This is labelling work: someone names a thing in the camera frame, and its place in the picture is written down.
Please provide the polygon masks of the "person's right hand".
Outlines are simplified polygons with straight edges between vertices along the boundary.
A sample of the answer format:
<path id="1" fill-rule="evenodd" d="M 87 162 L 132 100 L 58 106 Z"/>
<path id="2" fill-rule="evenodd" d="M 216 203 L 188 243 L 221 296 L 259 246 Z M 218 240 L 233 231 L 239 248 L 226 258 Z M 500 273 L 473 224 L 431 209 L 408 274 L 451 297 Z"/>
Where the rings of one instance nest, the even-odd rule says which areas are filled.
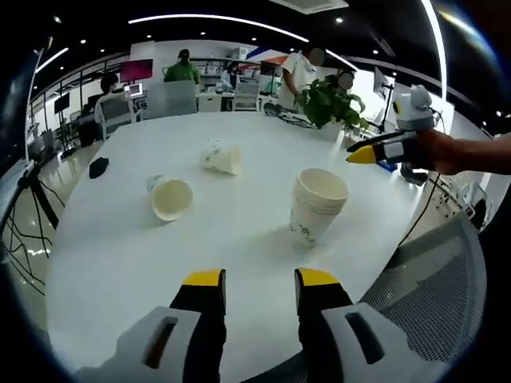
<path id="1" fill-rule="evenodd" d="M 408 160 L 412 167 L 451 176 L 464 171 L 460 158 L 463 141 L 436 130 L 416 134 Z"/>

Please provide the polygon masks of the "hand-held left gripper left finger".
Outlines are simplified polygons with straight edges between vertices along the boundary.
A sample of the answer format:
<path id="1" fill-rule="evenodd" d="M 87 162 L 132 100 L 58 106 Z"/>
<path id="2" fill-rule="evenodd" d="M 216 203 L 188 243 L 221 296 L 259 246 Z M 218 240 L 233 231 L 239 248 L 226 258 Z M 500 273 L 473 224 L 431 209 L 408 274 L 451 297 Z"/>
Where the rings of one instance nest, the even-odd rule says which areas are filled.
<path id="1" fill-rule="evenodd" d="M 187 276 L 169 306 L 153 309 L 118 338 L 114 380 L 219 382 L 225 282 L 224 269 Z"/>

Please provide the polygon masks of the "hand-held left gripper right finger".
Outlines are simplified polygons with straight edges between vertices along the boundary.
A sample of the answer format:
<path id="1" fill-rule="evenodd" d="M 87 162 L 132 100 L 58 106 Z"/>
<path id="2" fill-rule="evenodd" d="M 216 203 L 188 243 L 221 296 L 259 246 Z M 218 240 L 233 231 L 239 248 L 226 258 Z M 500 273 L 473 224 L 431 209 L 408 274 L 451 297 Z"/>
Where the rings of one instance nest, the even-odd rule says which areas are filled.
<path id="1" fill-rule="evenodd" d="M 309 382 L 412 382 L 423 359 L 402 329 L 366 303 L 354 304 L 324 270 L 295 269 L 299 341 Z"/>

